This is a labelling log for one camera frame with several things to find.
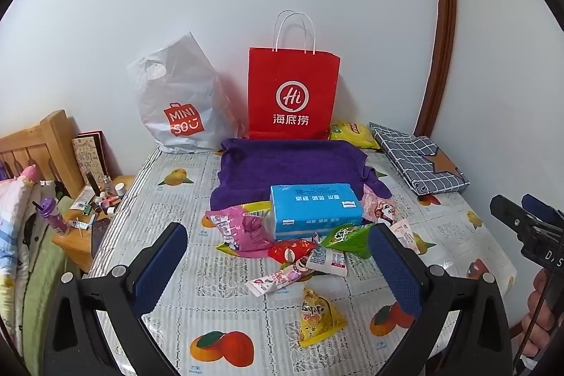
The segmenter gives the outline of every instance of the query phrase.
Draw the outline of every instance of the haidilao logo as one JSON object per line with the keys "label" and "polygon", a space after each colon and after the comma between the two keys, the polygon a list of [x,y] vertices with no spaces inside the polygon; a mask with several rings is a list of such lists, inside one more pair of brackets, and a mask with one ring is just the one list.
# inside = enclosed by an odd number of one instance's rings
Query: haidilao logo
{"label": "haidilao logo", "polygon": [[286,112],[299,112],[309,101],[309,91],[299,81],[287,81],[278,87],[276,102]]}

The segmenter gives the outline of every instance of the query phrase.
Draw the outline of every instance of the white paper bag handle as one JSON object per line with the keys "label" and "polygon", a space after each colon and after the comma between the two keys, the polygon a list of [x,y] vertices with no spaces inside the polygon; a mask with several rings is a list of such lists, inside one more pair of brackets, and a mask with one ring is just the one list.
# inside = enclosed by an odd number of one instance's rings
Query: white paper bag handle
{"label": "white paper bag handle", "polygon": [[308,17],[308,16],[307,16],[305,13],[303,13],[303,12],[292,12],[291,14],[286,15],[286,18],[284,18],[284,20],[282,21],[282,24],[280,25],[280,29],[278,30],[278,36],[276,37],[276,45],[275,45],[275,47],[274,47],[274,51],[278,51],[278,41],[280,40],[280,33],[281,33],[281,31],[282,31],[282,27],[284,26],[284,22],[285,22],[289,17],[291,17],[292,15],[303,15],[303,16],[306,17],[306,18],[309,20],[309,22],[311,23],[311,28],[312,28],[313,31],[314,31],[314,49],[313,49],[313,52],[314,52],[314,53],[313,53],[313,54],[315,54],[315,39],[316,39],[316,35],[315,35],[315,26],[314,26],[314,22],[312,22],[311,18]]}
{"label": "white paper bag handle", "polygon": [[[277,15],[276,20],[275,20],[275,22],[274,22],[274,31],[273,31],[273,33],[272,33],[272,51],[274,51],[274,41],[276,40],[276,25],[277,25],[277,23],[278,23],[278,18],[280,18],[280,15],[282,15],[283,13],[286,13],[286,12],[295,13],[295,11],[293,11],[293,10],[285,10],[285,11],[280,12],[280,13]],[[306,49],[306,44],[307,44],[306,23],[304,23],[304,19],[303,19],[303,18],[302,18],[301,20],[302,20],[302,26],[304,27],[304,50],[305,50],[305,49]]]}

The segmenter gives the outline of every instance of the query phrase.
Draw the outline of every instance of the gray checkered fabric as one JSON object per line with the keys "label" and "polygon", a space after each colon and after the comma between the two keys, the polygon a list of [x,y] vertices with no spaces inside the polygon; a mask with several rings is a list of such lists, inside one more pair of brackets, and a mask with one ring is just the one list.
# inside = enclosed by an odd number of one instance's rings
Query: gray checkered fabric
{"label": "gray checkered fabric", "polygon": [[385,126],[370,124],[372,135],[391,163],[418,196],[464,190],[470,182],[450,172],[434,172],[434,164],[423,155],[435,155],[438,147],[428,137],[410,136]]}

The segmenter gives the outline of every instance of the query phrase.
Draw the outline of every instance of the hand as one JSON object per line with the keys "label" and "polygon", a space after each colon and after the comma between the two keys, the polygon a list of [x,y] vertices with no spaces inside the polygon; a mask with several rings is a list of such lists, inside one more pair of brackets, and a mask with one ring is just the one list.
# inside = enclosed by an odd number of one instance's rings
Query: hand
{"label": "hand", "polygon": [[[531,323],[532,315],[534,314],[535,309],[537,308],[537,305],[540,300],[540,294],[546,284],[547,279],[548,279],[548,271],[546,269],[541,269],[532,283],[532,285],[535,288],[535,291],[531,293],[527,299],[529,313],[525,317],[523,317],[523,320],[521,320],[521,325],[523,326],[523,333],[519,335],[520,343],[523,341],[523,338],[525,337],[525,332],[527,331],[527,328]],[[562,324],[563,318],[564,315],[559,320],[560,324]],[[529,341],[527,342],[523,350],[523,355],[525,357],[531,357],[531,358],[535,357],[535,355],[537,355],[539,350],[541,350],[543,347],[548,345],[550,341],[550,335],[548,334],[548,332],[554,326],[554,320],[555,318],[554,315],[552,314],[552,311],[548,308],[546,303],[543,303],[540,309],[537,323],[533,327],[531,337],[529,338]]]}

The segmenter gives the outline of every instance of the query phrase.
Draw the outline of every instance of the snack wrapper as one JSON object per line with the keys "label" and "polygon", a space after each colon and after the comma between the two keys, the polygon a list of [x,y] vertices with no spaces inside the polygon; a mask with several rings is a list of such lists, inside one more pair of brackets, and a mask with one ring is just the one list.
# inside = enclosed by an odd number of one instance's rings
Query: snack wrapper
{"label": "snack wrapper", "polygon": [[241,204],[244,215],[254,215],[255,217],[266,217],[272,205],[270,201],[257,201],[255,203]]}
{"label": "snack wrapper", "polygon": [[419,252],[419,248],[417,247],[417,243],[415,242],[415,237],[411,231],[410,224],[407,222],[405,218],[400,220],[399,222],[394,223],[390,230],[394,235],[397,237],[398,241],[401,242],[401,245],[405,248],[410,248],[414,251],[417,255]]}
{"label": "snack wrapper", "polygon": [[304,289],[300,318],[300,346],[318,343],[342,330],[347,320],[329,300]]}
{"label": "snack wrapper", "polygon": [[232,250],[225,243],[219,244],[215,247],[220,252],[224,254],[231,255],[232,257],[243,257],[243,258],[265,258],[269,256],[268,249],[261,250]]}
{"label": "snack wrapper", "polygon": [[271,275],[248,281],[245,285],[255,296],[262,296],[266,293],[280,290],[286,285],[290,285],[292,282],[312,274],[313,271],[306,268],[306,262],[306,257],[300,258],[293,265],[280,269]]}
{"label": "snack wrapper", "polygon": [[351,223],[346,223],[333,229],[321,241],[321,245],[343,252],[352,252],[360,258],[370,258],[368,232],[373,225],[373,223],[370,223],[356,227]]}
{"label": "snack wrapper", "polygon": [[269,257],[278,263],[287,261],[293,263],[309,254],[315,245],[314,242],[306,240],[275,241],[274,245],[269,248]]}
{"label": "snack wrapper", "polygon": [[245,215],[240,205],[222,211],[206,211],[206,217],[219,229],[224,243],[233,251],[256,251],[272,247],[271,236],[262,219]]}
{"label": "snack wrapper", "polygon": [[396,208],[398,204],[393,198],[380,198],[368,185],[364,185],[362,196],[362,217],[374,223],[385,223],[388,227],[396,219]]}
{"label": "snack wrapper", "polygon": [[306,268],[328,275],[347,276],[345,254],[340,250],[317,246],[307,258]]}
{"label": "snack wrapper", "polygon": [[359,149],[380,148],[370,130],[366,126],[357,123],[337,122],[331,125],[329,139],[332,141],[347,141]]}

